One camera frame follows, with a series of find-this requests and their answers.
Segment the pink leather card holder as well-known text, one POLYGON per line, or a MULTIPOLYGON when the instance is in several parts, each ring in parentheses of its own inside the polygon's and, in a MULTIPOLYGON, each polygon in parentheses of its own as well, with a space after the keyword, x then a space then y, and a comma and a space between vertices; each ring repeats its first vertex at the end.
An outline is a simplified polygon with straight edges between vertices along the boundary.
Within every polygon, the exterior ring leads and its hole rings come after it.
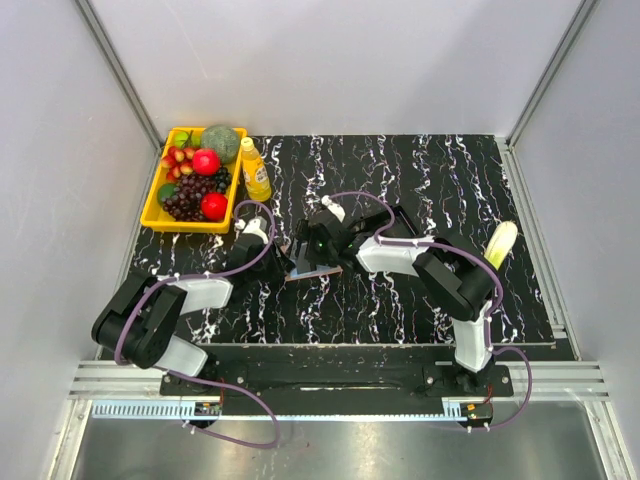
POLYGON ((310 263, 305 258, 306 247, 306 242, 300 243, 295 240, 289 246, 282 248, 283 253, 293 265, 291 270, 284 277, 286 282, 311 279, 322 275, 333 275, 342 272, 340 267, 330 267, 310 263))

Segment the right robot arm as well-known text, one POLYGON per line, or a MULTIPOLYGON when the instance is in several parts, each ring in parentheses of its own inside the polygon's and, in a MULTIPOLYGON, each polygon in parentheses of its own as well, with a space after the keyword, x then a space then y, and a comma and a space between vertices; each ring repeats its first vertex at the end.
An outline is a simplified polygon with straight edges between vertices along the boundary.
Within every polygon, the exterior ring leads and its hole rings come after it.
POLYGON ((323 208, 297 222, 288 256, 294 263, 291 280, 335 271, 420 279, 427 298, 452 319, 457 388, 475 396, 489 386, 492 352, 486 314, 497 269, 460 235, 419 237, 399 206, 354 220, 323 208))

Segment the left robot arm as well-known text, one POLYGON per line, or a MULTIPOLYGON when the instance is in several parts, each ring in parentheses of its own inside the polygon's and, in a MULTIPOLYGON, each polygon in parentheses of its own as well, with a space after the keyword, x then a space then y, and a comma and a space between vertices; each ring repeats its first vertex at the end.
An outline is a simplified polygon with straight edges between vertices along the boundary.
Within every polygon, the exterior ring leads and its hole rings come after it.
POLYGON ((131 272, 94 322, 92 340, 141 369, 182 373, 182 383, 193 394, 209 393, 217 372, 206 364, 203 350, 175 335, 179 317, 241 302, 250 285, 283 280, 292 262, 277 245, 267 245, 256 233, 242 233, 226 266, 232 275, 185 275, 172 283, 142 270, 131 272))

